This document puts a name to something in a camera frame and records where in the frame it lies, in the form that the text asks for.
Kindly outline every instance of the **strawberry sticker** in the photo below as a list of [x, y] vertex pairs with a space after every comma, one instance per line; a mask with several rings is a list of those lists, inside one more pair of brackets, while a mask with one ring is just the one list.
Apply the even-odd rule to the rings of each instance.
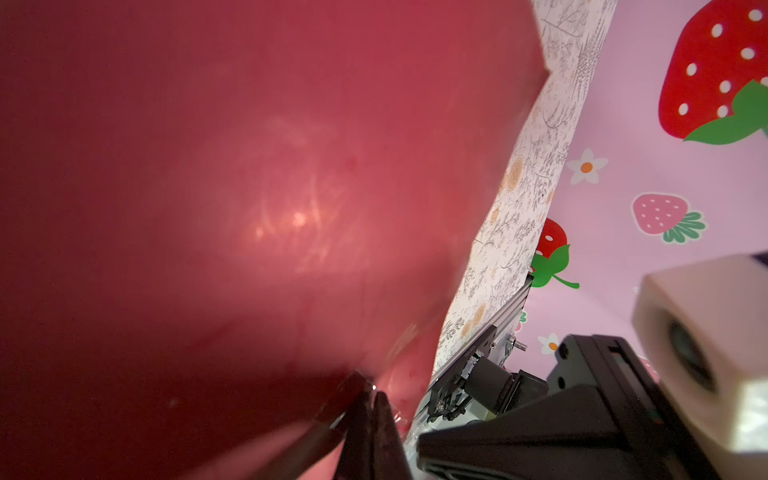
[[683, 28], [659, 100], [661, 127], [706, 144], [768, 135], [768, 0], [713, 0]]
[[688, 201], [677, 195], [641, 194], [632, 202], [632, 213], [637, 228], [646, 235], [661, 235], [665, 243], [699, 240], [707, 229], [701, 212], [690, 211]]
[[568, 266], [570, 247], [565, 230], [554, 220], [547, 219], [541, 231], [536, 254], [531, 262], [533, 268], [531, 275], [534, 277], [531, 286], [544, 286], [549, 283], [549, 280], [555, 278], [565, 286], [578, 288], [580, 286], [578, 283], [568, 282], [556, 275]]

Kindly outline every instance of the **red plastic sheet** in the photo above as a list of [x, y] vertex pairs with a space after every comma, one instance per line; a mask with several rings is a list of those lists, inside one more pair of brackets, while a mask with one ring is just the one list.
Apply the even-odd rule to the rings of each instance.
[[410, 418], [547, 76], [526, 0], [0, 21], [0, 475], [236, 478], [353, 369]]

